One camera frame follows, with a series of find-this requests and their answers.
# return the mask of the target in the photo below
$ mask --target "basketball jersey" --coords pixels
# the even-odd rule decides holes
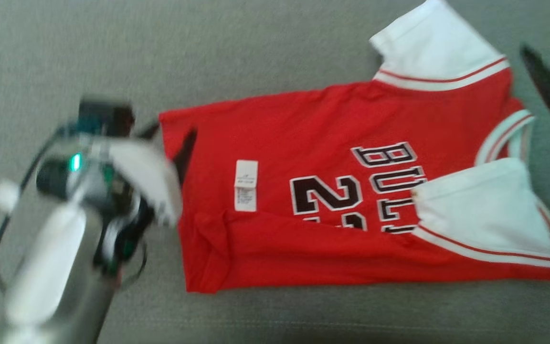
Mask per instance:
[[[166,111],[197,138],[179,233],[188,291],[550,280],[550,215],[508,61],[443,0],[371,38],[371,81]]]

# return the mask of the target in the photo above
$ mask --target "green light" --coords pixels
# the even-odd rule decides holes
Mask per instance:
[[[78,153],[69,160],[69,169],[76,172],[82,167],[82,154]]]

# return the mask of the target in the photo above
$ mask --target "gray fabric surface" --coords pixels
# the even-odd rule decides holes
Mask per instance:
[[[368,38],[419,3],[0,0],[0,178],[20,179],[86,92],[131,100],[145,124],[169,108],[368,80],[379,65]],[[550,205],[550,115],[517,54],[528,41],[550,61],[550,1],[451,3],[510,56],[515,93],[539,117],[531,170]],[[2,245],[5,276],[51,207],[26,194]],[[548,282],[186,294],[174,229],[147,237],[146,272],[116,296],[102,343],[550,343]]]

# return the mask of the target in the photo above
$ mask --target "clothing tag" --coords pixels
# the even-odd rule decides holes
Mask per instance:
[[[258,183],[258,161],[238,160],[235,187],[255,189]]]
[[[256,211],[256,189],[235,187],[235,210]]]

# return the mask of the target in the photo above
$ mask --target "black cable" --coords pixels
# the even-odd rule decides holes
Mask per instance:
[[[22,181],[19,186],[19,194],[18,194],[19,197],[20,195],[22,195],[22,192],[24,192],[24,189],[26,189],[29,183],[29,179],[31,179],[31,176],[33,175],[33,172],[35,172],[35,168],[37,168],[37,165],[39,165],[43,155],[46,154],[48,149],[65,133],[66,130],[70,128],[71,127],[69,126],[59,127],[59,129],[57,129],[57,131],[55,131],[52,134],[52,136],[50,136],[50,138],[46,140],[44,144],[42,144],[42,147],[40,148],[39,152],[37,152],[37,154],[35,154],[35,156],[33,157],[33,161],[31,161],[31,165],[29,165],[27,172],[25,172],[24,177],[22,178]],[[6,229],[8,225],[10,224],[10,220],[11,220],[11,214],[7,214],[3,222],[1,223],[0,244],[1,244],[2,238],[4,237],[4,234],[6,233]],[[6,289],[7,289],[6,283],[4,282],[0,273],[0,291],[6,292]]]
[[[146,243],[145,239],[141,239],[141,252],[143,258],[139,270],[135,273],[135,275],[129,277],[127,280],[123,281],[120,284],[120,291],[125,291],[129,287],[131,287],[131,285],[133,285],[133,283],[135,283],[139,279],[142,272],[144,272],[144,268],[146,267],[146,263],[148,262],[148,244]]]

